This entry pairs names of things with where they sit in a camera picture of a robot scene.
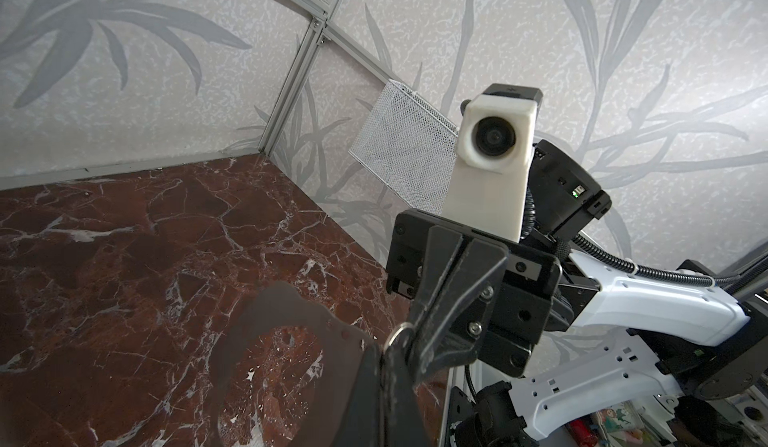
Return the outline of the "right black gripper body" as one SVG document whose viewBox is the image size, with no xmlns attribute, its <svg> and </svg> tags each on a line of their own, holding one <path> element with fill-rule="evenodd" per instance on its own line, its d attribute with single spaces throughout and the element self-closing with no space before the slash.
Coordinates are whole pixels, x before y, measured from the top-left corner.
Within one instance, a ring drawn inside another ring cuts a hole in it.
<svg viewBox="0 0 768 447">
<path fill-rule="evenodd" d="M 480 360 L 510 377 L 523 374 L 533 348 L 547 327 L 562 275 L 553 255 L 503 239 L 418 209 L 399 213 L 386 264 L 388 292 L 411 301 L 422 274 L 428 230 L 440 225 L 466 239 L 480 238 L 507 246 L 506 270 L 495 294 L 488 329 L 480 342 Z"/>
</svg>

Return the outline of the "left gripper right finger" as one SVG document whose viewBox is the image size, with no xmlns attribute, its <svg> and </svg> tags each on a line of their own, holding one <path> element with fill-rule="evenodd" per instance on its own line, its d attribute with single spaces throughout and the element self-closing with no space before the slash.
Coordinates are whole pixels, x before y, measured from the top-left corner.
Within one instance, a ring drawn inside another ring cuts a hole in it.
<svg viewBox="0 0 768 447">
<path fill-rule="evenodd" d="M 381 367 L 381 445 L 430 446 L 402 341 L 385 349 Z"/>
</svg>

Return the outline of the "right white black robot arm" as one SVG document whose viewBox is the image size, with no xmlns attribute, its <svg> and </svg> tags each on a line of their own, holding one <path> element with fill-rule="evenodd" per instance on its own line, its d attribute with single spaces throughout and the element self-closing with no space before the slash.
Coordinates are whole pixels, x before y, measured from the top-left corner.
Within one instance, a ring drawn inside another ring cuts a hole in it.
<svg viewBox="0 0 768 447">
<path fill-rule="evenodd" d="M 740 279 L 658 271 L 580 233 L 609 195 L 548 141 L 534 149 L 528 235 L 512 242 L 418 209 L 395 221 L 387 288 L 411 302 L 416 379 L 479 360 L 505 379 L 453 388 L 447 440 L 535 446 L 626 400 L 702 401 L 746 391 L 767 366 L 767 311 Z"/>
</svg>

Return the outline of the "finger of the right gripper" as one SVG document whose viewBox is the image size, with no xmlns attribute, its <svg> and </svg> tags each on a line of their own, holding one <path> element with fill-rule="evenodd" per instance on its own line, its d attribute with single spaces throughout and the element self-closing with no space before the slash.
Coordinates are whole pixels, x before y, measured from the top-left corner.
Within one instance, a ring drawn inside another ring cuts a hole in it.
<svg viewBox="0 0 768 447">
<path fill-rule="evenodd" d="M 440 225 L 429 228 L 422 274 L 407 318 L 408 351 L 434 349 L 457 319 L 455 295 L 444 288 L 461 245 L 459 232 Z"/>
<path fill-rule="evenodd" d="M 458 258 L 444 288 L 455 295 L 458 317 L 434 349 L 408 351 L 406 365 L 414 383 L 420 384 L 444 368 L 478 359 L 507 255 L 504 244 L 462 237 Z"/>
</svg>

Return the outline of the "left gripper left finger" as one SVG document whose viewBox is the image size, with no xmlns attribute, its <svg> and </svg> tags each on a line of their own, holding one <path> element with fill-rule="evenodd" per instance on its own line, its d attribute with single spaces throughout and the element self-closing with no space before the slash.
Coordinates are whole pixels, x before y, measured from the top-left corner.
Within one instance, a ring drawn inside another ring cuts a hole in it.
<svg viewBox="0 0 768 447">
<path fill-rule="evenodd" d="M 381 352 L 368 346 L 360 362 L 333 447 L 379 446 L 381 434 Z"/>
</svg>

